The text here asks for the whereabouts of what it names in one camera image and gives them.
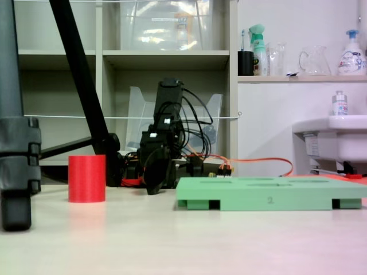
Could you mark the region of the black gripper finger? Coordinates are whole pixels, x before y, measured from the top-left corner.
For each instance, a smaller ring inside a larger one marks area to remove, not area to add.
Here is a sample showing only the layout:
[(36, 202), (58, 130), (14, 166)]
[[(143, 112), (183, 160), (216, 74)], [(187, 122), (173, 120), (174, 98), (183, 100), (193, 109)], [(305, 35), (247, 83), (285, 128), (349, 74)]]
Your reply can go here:
[(155, 149), (147, 157), (144, 164), (144, 182), (149, 195), (155, 195), (160, 191), (166, 179), (169, 163), (169, 151), (166, 147)]

